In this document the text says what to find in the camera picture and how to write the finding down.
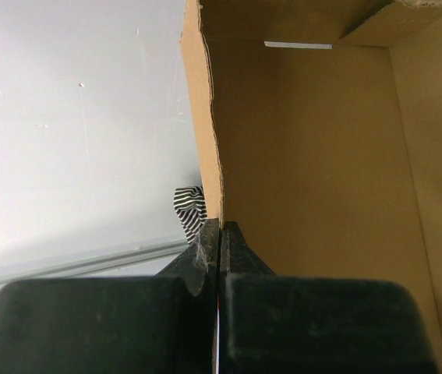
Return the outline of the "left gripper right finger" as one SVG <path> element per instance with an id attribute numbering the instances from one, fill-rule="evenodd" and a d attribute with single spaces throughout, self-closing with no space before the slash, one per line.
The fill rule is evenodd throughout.
<path id="1" fill-rule="evenodd" d="M 408 290 L 385 280 L 283 277 L 221 232 L 222 373 L 435 373 L 437 360 Z"/>

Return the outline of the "cardboard box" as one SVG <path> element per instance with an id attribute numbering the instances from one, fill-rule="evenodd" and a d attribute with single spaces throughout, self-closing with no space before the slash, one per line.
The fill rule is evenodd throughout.
<path id="1" fill-rule="evenodd" d="M 442 373 L 442 1 L 188 1 L 181 48 L 208 217 L 406 288 Z"/>

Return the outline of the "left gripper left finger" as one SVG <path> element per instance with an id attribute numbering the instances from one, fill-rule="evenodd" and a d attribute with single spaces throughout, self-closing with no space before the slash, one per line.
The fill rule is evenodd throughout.
<path id="1" fill-rule="evenodd" d="M 18 280 L 0 290 L 0 373 L 212 373 L 218 220 L 153 276 Z"/>

